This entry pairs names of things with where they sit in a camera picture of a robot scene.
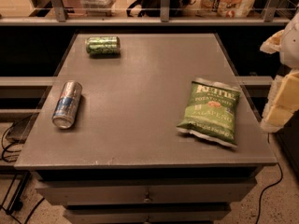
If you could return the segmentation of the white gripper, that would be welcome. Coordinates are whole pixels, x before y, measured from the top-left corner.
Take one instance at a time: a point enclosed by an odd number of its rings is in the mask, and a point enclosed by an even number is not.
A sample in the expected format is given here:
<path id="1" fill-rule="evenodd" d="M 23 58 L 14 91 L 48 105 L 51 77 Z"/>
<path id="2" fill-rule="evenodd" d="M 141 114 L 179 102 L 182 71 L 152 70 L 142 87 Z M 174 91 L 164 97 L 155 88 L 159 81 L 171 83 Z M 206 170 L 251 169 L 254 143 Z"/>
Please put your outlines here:
<path id="1" fill-rule="evenodd" d="M 299 13 L 260 46 L 268 54 L 279 52 L 280 62 L 291 69 L 299 68 Z M 264 106 L 261 128 L 266 133 L 282 129 L 299 110 L 299 71 L 291 71 L 285 77 L 276 76 L 272 81 Z"/>

